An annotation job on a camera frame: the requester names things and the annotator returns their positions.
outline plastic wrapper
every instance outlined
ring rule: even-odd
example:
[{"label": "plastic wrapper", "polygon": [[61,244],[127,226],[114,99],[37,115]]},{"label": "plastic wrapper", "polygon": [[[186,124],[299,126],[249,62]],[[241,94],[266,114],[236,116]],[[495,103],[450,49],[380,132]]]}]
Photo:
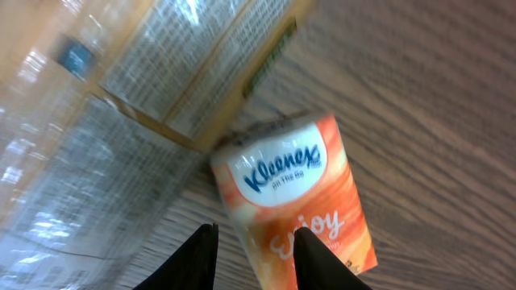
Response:
[{"label": "plastic wrapper", "polygon": [[263,289],[297,289],[296,229],[308,227],[354,273],[377,258],[333,115],[251,130],[212,158],[223,202]]},{"label": "plastic wrapper", "polygon": [[0,1],[0,288],[108,288],[310,2]]}]

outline wood grain surface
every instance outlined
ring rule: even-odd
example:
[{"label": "wood grain surface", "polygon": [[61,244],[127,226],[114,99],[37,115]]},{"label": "wood grain surface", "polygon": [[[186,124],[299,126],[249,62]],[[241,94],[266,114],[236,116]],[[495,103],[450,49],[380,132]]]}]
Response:
[{"label": "wood grain surface", "polygon": [[[233,130],[314,109],[335,112],[377,250],[361,279],[516,289],[514,1],[321,0]],[[259,289],[207,165],[120,288],[210,222],[215,289]]]}]

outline kleenex logo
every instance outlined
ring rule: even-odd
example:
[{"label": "kleenex logo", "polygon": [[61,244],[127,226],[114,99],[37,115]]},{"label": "kleenex logo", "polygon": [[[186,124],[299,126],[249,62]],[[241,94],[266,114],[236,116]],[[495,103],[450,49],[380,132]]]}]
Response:
[{"label": "kleenex logo", "polygon": [[291,167],[319,168],[321,167],[321,154],[315,144],[311,150],[305,147],[304,150],[297,149],[293,154],[288,153],[283,156],[276,156],[273,160],[266,164],[263,160],[258,161],[258,169],[253,168],[251,171],[251,178],[245,176],[243,180],[257,193],[261,193],[260,187],[267,186],[269,181],[274,177],[279,176]]},{"label": "kleenex logo", "polygon": [[243,145],[227,161],[242,196],[258,206],[302,197],[321,179],[327,163],[326,144],[314,123]]}]

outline orange tissue package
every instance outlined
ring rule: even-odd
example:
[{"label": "orange tissue package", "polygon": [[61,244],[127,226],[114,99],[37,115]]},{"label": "orange tissue package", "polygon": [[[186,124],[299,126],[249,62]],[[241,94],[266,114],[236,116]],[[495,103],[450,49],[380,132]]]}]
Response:
[{"label": "orange tissue package", "polygon": [[355,274],[377,265],[332,114],[269,123],[211,160],[223,203],[263,289],[297,289],[293,233],[310,228]]}]

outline blue sticker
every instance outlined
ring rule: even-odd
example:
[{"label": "blue sticker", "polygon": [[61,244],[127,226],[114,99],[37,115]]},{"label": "blue sticker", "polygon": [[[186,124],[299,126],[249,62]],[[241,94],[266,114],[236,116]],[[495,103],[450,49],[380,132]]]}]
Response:
[{"label": "blue sticker", "polygon": [[67,38],[57,54],[56,61],[75,77],[84,80],[95,59],[95,55],[84,44],[76,39]]}]

